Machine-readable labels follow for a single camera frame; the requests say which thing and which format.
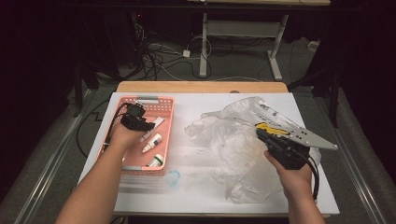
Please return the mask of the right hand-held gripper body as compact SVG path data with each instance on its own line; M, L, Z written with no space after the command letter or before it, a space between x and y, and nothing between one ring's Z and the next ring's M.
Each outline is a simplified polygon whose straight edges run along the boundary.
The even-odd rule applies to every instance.
M269 153L286 169L299 170L307 162L312 147L336 150L338 146L306 128L296 128L285 131L277 128L267 128L268 133L274 133L267 145Z

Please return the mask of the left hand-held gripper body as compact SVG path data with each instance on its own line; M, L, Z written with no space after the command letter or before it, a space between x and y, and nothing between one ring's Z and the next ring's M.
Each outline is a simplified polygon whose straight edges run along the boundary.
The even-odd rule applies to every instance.
M143 115L146 110L142 105L128 104L126 113L120 120L120 123L129 130L147 131L149 129L146 119Z

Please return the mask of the white ointment tube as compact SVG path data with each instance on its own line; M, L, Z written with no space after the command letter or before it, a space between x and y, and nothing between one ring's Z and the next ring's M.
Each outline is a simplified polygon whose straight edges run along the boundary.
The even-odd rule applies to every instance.
M139 142L142 143L150 138L150 136L156 131L156 129L164 122L164 118L162 117L157 117L153 123L154 127L152 130L148 131L145 135L143 135L140 139Z

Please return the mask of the white dropper bottle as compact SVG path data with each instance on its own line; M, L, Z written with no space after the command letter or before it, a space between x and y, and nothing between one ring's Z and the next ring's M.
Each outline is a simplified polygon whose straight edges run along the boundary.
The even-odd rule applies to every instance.
M155 148L159 145L159 143L163 140L162 136L159 133L156 133L153 137L151 137L147 144L143 147L142 152L146 153L151 149Z

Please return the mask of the clear plastic smiley bag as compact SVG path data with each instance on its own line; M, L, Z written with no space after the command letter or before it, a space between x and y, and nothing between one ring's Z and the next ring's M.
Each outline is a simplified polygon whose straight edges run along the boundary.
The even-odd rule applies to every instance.
M233 203L262 203L281 191L276 169L263 155L267 145L256 134L257 129L268 127L303 128L261 97L248 97L202 114L185 129L192 142L211 150L217 162L213 178L225 186L225 197ZM318 195L320 159L318 149L312 147L306 164L314 175L314 196Z

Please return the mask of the white bottle green band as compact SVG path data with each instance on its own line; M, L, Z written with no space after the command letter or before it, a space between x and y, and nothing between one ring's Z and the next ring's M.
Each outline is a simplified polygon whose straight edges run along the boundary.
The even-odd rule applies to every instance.
M147 167L160 167L163 165L163 156L156 154L154 158L147 164Z

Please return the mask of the pink plastic basket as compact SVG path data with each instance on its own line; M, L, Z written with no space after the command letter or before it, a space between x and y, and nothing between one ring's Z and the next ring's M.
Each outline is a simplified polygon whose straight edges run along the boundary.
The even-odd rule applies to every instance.
M146 110L143 117L146 119L147 124L153 123L157 117L164 118L164 122L150 136L151 138L156 133L159 133L163 140L158 146L146 153L143 153L142 150L150 138L142 143L138 142L131 149L128 149L122 158L122 172L126 175L163 175L174 114L174 99L172 97L137 95L114 96L110 100L110 105L105 114L105 120L95 140L95 147L98 149L96 158L99 158L106 150L112 127L120 123L121 118L126 113L128 104L143 106ZM156 154L161 154L163 156L163 165L160 167L147 167L147 164Z

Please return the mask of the person's left hand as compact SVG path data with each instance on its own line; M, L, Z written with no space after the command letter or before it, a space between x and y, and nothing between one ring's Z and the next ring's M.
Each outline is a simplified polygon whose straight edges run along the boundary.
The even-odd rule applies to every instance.
M122 124L117 124L113 127L108 149L124 153L127 149L132 147L141 136L141 132L129 130Z

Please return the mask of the person's right hand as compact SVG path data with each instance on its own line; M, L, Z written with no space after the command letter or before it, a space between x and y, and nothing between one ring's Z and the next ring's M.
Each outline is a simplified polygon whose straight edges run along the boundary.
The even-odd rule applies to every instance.
M312 199L312 172L307 164L299 170L288 170L268 150L264 152L264 156L275 166L284 194L288 200Z

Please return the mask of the pale blue clear scrap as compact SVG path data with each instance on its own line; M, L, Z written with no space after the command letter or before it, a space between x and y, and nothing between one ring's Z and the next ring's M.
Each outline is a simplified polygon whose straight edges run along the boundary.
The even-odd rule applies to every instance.
M165 182L168 186L174 187L178 184L180 179L179 171L170 171L165 175Z

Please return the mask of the black stand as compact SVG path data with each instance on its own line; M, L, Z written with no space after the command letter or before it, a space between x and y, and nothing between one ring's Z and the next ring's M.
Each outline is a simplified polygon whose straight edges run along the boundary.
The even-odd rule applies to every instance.
M287 89L292 91L300 86L311 86L311 92L314 97L324 97L326 95L330 97L329 119L332 126L337 128L338 91L340 86L339 70L336 68L330 68L330 66L325 66L313 73L308 73L303 78L291 82L287 86Z
M83 107L82 83L85 83L90 90L97 90L99 88L96 72L91 62L78 62L74 68L75 118L79 115Z

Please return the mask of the white board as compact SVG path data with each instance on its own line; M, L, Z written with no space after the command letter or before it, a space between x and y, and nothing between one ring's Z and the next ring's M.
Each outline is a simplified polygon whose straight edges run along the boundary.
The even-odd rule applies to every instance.
M248 97L261 97L275 111L304 126L294 97L289 93L143 93L116 92L116 96L159 96L174 99L174 114L163 175L126 175L122 173L115 210L128 215L204 216L204 217L279 217L288 212L281 191L262 203L233 203L225 197L225 186L213 178L217 162L211 150L192 142L187 126L207 112ZM95 140L84 169L91 170L98 149ZM165 182L170 171L179 171L176 186Z

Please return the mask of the metal floor rail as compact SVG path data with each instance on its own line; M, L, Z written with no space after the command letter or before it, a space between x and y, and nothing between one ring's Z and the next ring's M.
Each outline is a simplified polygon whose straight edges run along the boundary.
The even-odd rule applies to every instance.
M329 119L325 120L329 129L332 131L332 135L334 136L336 145L338 146L337 153L346 167L346 172L354 186L354 190L358 194L359 203L364 207L372 224L387 224L383 213L378 207L374 194L359 171L356 162L349 152L349 148L347 147L345 140L338 129L333 126L332 122Z
M96 94L96 90L86 90L82 98L82 107L79 112L73 117L71 124L68 126L64 137L62 138L56 150L50 156L46 166L38 178L32 192L26 200L23 208L18 214L14 224L30 224L34 216L45 198L50 185L56 176L59 167L64 160L68 145L72 136L77 132L78 125L81 123L84 114L88 111L88 107L92 103L92 99Z

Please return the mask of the white metal desk frame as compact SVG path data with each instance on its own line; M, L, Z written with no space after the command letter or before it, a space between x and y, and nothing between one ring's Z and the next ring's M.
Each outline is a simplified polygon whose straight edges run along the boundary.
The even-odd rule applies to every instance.
M200 3L203 7L327 7L331 4L331 0L189 0L190 2ZM201 53L200 53L200 70L199 77L208 77L209 62L208 56L211 54L212 46L208 40L208 36L237 36L237 37L273 37L275 44L271 50L267 51L267 59L272 69L274 79L282 80L276 54L280 46L287 26L289 13L283 13L280 21L226 21L225 19L213 20L208 18L206 12L203 13L203 24Z

